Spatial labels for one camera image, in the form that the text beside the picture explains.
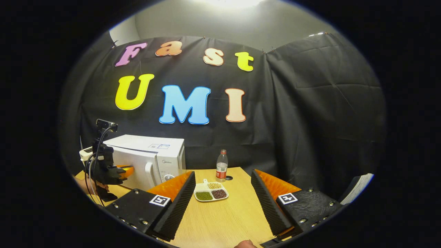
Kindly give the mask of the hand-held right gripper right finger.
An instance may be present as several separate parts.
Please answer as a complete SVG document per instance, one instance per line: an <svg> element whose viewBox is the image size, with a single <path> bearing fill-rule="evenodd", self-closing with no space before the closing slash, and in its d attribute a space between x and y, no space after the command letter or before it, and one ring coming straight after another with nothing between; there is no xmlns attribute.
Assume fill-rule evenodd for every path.
<svg viewBox="0 0 441 248"><path fill-rule="evenodd" d="M343 207L319 190L300 189L257 169L251 184L277 241L316 229Z"/></svg>

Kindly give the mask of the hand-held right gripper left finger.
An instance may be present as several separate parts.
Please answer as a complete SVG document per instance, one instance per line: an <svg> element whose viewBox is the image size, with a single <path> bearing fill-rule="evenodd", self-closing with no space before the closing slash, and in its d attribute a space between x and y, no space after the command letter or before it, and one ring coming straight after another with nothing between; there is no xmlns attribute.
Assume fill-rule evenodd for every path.
<svg viewBox="0 0 441 248"><path fill-rule="evenodd" d="M188 171L149 191L133 189L105 207L116 219L143 234L171 241L196 186Z"/></svg>

